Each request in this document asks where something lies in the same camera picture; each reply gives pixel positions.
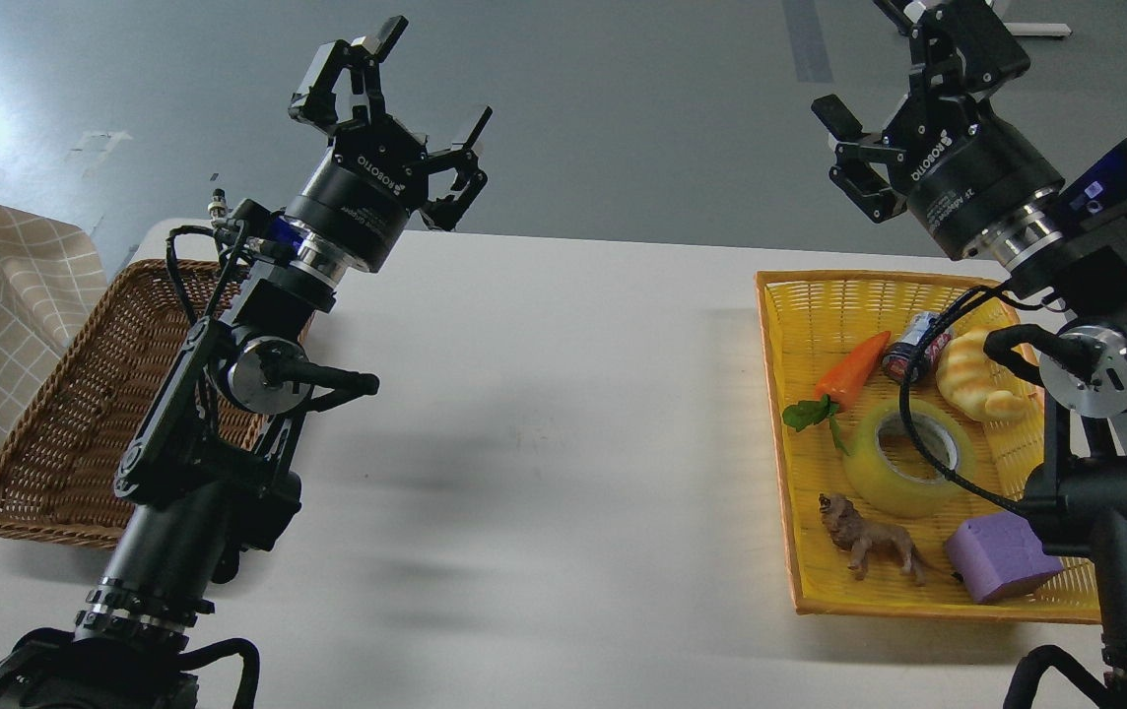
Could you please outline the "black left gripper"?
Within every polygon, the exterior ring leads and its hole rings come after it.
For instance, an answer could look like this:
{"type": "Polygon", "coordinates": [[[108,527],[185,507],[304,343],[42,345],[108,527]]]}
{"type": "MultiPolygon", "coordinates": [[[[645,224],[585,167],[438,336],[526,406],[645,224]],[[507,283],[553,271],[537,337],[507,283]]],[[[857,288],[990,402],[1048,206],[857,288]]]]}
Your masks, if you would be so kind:
{"type": "Polygon", "coordinates": [[[482,106],[450,148],[427,154],[424,141],[388,115],[380,64],[408,26],[393,15],[374,35],[319,46],[289,104],[290,118],[331,139],[285,215],[367,273],[382,269],[416,210],[428,229],[455,230],[488,184],[477,144],[495,115],[491,106],[482,106]],[[337,108],[340,76],[349,78],[348,118],[337,108]],[[447,171],[454,180],[445,196],[426,200],[428,176],[447,171]]]}

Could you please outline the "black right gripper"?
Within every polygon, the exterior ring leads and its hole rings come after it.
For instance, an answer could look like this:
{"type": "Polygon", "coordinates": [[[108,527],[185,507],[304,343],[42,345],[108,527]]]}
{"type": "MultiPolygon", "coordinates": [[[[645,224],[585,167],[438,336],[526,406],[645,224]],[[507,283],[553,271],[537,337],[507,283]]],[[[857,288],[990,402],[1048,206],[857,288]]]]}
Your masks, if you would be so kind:
{"type": "Polygon", "coordinates": [[[962,260],[984,230],[1064,187],[990,104],[1031,60],[985,1],[875,6],[909,39],[909,90],[885,135],[866,133],[838,95],[813,99],[832,139],[829,181],[875,224],[909,211],[948,257],[962,260]]]}

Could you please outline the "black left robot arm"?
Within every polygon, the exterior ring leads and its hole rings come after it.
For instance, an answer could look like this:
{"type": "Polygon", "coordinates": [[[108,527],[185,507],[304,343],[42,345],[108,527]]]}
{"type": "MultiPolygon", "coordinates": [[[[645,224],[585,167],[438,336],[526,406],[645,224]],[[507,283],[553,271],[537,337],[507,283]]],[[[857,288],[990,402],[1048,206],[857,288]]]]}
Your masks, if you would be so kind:
{"type": "Polygon", "coordinates": [[[113,490],[134,513],[72,631],[38,628],[0,661],[0,708],[194,708],[197,670],[237,656],[232,704],[252,708],[260,652],[245,638],[189,649],[208,585],[240,553],[270,550],[298,515],[292,461],[308,414],[378,395],[378,376],[321,366],[299,337],[330,311],[346,271],[375,273],[414,214],[452,230],[487,183],[477,139],[442,150],[387,110],[380,67],[407,27],[316,50],[289,116],[326,138],[289,207],[234,209],[214,190],[208,225],[166,239],[166,273],[188,324],[128,441],[113,490]]]}

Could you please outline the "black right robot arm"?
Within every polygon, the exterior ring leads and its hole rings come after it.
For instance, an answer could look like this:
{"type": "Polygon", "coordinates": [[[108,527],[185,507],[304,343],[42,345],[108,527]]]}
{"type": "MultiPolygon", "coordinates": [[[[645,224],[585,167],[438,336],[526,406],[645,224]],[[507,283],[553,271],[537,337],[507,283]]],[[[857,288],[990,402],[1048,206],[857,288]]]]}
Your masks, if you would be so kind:
{"type": "Polygon", "coordinates": [[[1127,708],[1127,138],[1082,178],[1063,176],[990,99],[1030,57],[986,1],[884,1],[909,41],[909,89],[867,133],[837,96],[811,109],[834,140],[829,180],[875,222],[912,214],[953,260],[987,254],[1001,286],[969,289],[941,333],[976,305],[1023,305],[1048,291],[1058,333],[1010,326],[990,358],[1045,399],[1044,459],[1019,500],[964,488],[1027,519],[1046,552],[1094,565],[1107,673],[1094,677],[1056,646],[1018,662],[1006,708],[1028,708],[1058,670],[1099,708],[1127,708]]]}

